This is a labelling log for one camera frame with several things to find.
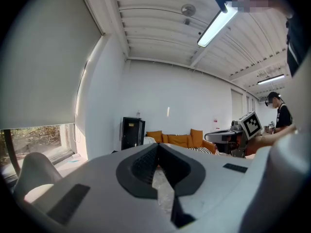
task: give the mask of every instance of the black t-shirt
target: black t-shirt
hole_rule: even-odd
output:
[[[292,124],[292,116],[287,109],[287,106],[283,103],[277,109],[276,128],[290,126]]]

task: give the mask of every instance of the roller blind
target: roller blind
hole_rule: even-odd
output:
[[[0,129],[73,123],[100,36],[83,0],[29,0],[0,50]]]
[[[238,120],[243,116],[242,94],[231,90],[232,96],[232,120]]]

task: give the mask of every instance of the ceiling light fixture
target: ceiling light fixture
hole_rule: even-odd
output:
[[[231,4],[228,3],[226,5],[227,13],[222,12],[221,10],[218,12],[216,17],[209,24],[207,29],[205,29],[204,33],[201,35],[198,40],[198,45],[205,48],[211,40],[219,33],[219,31],[233,18],[233,16],[238,12],[236,9],[231,7]]]
[[[257,84],[264,84],[264,83],[272,82],[274,80],[279,80],[279,79],[282,79],[284,77],[285,77],[284,74],[281,74],[281,75],[275,76],[273,78],[269,78],[269,79],[266,79],[266,80],[263,80],[263,81],[259,81]]]

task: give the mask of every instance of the black cabinet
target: black cabinet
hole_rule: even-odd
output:
[[[121,150],[143,145],[145,121],[136,117],[123,117]]]

